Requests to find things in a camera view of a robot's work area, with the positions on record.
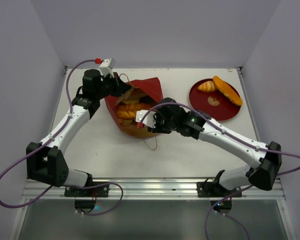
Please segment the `braided fake bread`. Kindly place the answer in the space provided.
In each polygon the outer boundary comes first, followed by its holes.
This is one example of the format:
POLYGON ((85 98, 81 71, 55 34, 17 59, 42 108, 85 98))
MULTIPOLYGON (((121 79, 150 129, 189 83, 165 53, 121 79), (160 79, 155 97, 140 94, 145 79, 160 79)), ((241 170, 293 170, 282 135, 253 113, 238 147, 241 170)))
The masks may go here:
POLYGON ((120 104, 116 107, 116 115, 120 119, 132 120, 135 119, 137 111, 149 110, 150 108, 151 105, 146 103, 120 104))

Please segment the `red paper bag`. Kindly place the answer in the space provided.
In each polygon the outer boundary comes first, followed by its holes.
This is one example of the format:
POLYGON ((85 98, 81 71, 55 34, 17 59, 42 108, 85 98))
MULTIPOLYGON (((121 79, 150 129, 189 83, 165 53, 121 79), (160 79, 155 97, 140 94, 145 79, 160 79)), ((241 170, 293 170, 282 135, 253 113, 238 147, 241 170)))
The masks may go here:
POLYGON ((159 78, 144 80, 128 80, 131 86, 123 96, 105 98, 106 107, 119 130, 130 137, 142 139, 155 138, 156 134, 146 128, 138 127, 136 122, 138 111, 148 111, 163 100, 163 91, 159 78))

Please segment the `fake croissant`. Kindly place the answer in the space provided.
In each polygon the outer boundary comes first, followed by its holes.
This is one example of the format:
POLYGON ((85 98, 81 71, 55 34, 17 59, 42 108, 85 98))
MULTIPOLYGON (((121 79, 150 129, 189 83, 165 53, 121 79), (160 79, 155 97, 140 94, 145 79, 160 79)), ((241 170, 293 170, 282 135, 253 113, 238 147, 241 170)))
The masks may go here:
POLYGON ((202 91, 202 92, 205 92, 205 93, 210 93, 210 92, 214 92, 216 91, 216 87, 213 83, 213 81, 205 81, 204 83, 200 84, 198 86, 198 90, 199 91, 202 91))

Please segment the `long orange bread loaf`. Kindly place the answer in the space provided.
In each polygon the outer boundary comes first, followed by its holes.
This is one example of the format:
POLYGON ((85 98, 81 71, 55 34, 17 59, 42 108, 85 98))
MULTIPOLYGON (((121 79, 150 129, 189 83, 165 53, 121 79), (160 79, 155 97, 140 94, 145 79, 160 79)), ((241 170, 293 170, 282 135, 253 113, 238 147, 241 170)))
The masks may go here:
POLYGON ((235 104, 236 106, 242 106, 243 101, 241 97, 233 90, 233 88, 228 83, 223 81, 218 76, 214 76, 212 81, 215 87, 233 104, 235 104))

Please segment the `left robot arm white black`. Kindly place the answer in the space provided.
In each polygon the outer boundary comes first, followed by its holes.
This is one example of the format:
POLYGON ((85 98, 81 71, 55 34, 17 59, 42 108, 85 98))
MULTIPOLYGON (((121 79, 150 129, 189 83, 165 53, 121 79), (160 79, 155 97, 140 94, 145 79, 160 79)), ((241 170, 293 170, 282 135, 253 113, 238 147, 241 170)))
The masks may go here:
POLYGON ((102 99, 121 97, 132 87, 117 73, 102 76, 96 69, 85 71, 82 82, 63 119, 39 143, 30 143, 26 153, 29 179, 54 187, 76 187, 76 191, 86 197, 94 189, 89 181, 90 174, 69 168, 64 153, 75 135, 98 110, 102 99))

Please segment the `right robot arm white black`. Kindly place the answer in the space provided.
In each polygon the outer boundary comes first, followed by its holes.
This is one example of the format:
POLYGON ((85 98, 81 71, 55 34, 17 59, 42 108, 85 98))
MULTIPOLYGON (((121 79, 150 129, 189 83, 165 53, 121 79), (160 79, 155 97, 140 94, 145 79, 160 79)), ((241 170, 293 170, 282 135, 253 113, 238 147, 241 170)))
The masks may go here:
POLYGON ((184 137, 213 144, 244 161, 242 167, 221 170, 217 174, 212 185, 217 196, 249 184, 264 191, 272 189, 282 163, 280 144, 244 137, 209 115, 169 97, 136 119, 147 126, 149 132, 169 134, 175 131, 184 137))

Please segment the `red round tray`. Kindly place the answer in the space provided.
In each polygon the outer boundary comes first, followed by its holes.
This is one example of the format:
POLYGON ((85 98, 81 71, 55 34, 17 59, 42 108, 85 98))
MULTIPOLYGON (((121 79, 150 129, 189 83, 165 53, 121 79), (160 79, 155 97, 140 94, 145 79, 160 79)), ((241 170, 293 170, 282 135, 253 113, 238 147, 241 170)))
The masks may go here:
POLYGON ((189 102, 193 109, 210 115, 219 122, 233 119, 242 106, 235 105, 219 90, 203 92, 198 87, 212 79, 202 79, 195 83, 189 91, 189 102))

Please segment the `aluminium rail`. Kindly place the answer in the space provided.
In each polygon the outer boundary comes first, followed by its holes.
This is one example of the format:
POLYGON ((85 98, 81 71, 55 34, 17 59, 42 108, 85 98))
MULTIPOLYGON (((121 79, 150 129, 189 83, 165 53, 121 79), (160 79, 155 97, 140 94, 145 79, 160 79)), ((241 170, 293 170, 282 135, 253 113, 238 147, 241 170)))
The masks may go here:
MULTIPOLYGON (((123 200, 208 200, 199 198, 197 183, 207 178, 94 178, 93 182, 113 182, 119 184, 124 192, 123 200)), ((34 199, 48 185, 27 180, 22 199, 34 199)), ((118 186, 110 185, 107 200, 118 200, 121 191, 118 186)), ((52 187, 40 200, 65 199, 65 187, 52 187)), ((271 191, 251 187, 242 193, 239 200, 283 200, 285 195, 280 180, 276 180, 271 191)))

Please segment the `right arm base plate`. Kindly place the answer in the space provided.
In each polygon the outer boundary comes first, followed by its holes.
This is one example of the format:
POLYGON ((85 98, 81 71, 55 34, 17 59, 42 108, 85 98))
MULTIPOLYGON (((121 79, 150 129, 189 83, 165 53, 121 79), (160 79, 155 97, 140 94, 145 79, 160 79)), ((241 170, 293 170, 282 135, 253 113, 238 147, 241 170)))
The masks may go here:
POLYGON ((235 193, 241 190, 240 187, 227 190, 221 186, 220 177, 223 174, 223 171, 220 171, 215 178, 207 178, 205 181, 199 181, 196 183, 197 195, 199 198, 223 198, 232 193, 235 193))

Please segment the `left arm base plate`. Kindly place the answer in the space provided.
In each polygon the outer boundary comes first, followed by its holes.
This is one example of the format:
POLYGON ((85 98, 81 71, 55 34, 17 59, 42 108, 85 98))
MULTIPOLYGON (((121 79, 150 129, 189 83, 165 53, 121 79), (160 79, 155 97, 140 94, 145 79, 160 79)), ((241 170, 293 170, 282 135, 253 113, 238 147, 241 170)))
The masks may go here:
POLYGON ((92 181, 85 187, 66 187, 64 196, 68 198, 107 198, 108 193, 108 182, 92 181))

